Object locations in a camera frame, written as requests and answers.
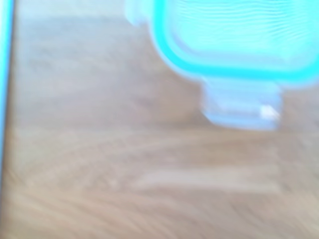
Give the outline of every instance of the teal lid rim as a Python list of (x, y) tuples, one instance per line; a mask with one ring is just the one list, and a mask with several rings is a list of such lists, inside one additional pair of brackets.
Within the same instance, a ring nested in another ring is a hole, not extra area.
[(0, 5), (0, 186), (4, 149), (7, 87), (11, 53), (14, 0), (2, 0)]
[(308, 84), (315, 81), (314, 77), (319, 75), (319, 55), (315, 62), (301, 70), (291, 72), (269, 71), (256, 69), (240, 69), (230, 67), (213, 67), (209, 65), (192, 64), (184, 61), (170, 48), (165, 37), (165, 10), (166, 0), (154, 0), (153, 34), (157, 47), (166, 57), (166, 59), (179, 69), (190, 74), (201, 75), (205, 77), (225, 77), (225, 78), (244, 78), (248, 80), (274, 81), (288, 84)]

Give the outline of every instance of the blurry container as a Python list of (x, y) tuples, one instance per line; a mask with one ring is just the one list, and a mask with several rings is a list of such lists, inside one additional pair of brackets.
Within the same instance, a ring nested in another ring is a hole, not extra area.
[(127, 0), (172, 69), (203, 82), (204, 115), (223, 126), (274, 129), (282, 91), (316, 81), (318, 0)]

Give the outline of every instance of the wood grain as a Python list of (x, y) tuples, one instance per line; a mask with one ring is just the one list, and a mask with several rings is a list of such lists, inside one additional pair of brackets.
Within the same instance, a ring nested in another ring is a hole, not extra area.
[(317, 239), (319, 87), (219, 128), (123, 1), (20, 0), (2, 239)]

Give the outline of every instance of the container lid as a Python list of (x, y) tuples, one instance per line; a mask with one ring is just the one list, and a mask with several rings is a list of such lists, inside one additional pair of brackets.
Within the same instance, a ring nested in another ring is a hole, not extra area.
[(197, 76), (302, 85), (319, 73), (317, 0), (154, 0), (155, 44)]

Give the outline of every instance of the plastic food container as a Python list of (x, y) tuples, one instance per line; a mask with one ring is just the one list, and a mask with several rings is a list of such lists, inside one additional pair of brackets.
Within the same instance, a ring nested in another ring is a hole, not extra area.
[(317, 0), (127, 0), (173, 70), (203, 87), (202, 112), (222, 126), (275, 129), (282, 92), (319, 74)]

